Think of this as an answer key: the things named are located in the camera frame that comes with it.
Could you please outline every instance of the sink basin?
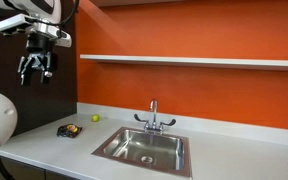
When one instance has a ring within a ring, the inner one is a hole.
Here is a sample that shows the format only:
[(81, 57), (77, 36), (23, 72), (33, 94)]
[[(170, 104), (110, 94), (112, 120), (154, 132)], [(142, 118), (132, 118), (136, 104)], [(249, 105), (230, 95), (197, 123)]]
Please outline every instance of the sink basin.
[(188, 139), (122, 127), (92, 154), (123, 163), (191, 177)]

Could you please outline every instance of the white countertop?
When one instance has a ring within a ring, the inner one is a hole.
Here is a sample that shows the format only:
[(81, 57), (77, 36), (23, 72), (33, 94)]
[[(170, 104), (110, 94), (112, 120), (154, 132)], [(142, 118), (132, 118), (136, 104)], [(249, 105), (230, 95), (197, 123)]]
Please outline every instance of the white countertop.
[[(75, 139), (56, 136), (59, 126), (83, 127)], [(176, 180), (180, 176), (152, 171), (91, 155), (120, 127), (142, 129), (139, 122), (76, 114), (11, 138), (1, 156), (78, 179)], [(288, 146), (176, 129), (167, 134), (189, 138), (193, 179), (288, 180)]]

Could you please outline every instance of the wall shelf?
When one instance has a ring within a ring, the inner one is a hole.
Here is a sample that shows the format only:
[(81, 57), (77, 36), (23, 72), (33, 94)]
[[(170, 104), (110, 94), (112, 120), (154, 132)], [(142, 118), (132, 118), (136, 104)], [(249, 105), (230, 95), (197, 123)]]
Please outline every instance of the wall shelf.
[(81, 54), (80, 58), (100, 63), (126, 63), (126, 64), (288, 71), (288, 60), (187, 58), (187, 57), (158, 57), (158, 56), (115, 56), (115, 55), (88, 55), (88, 54)]
[(183, 0), (90, 0), (97, 7), (174, 2)]

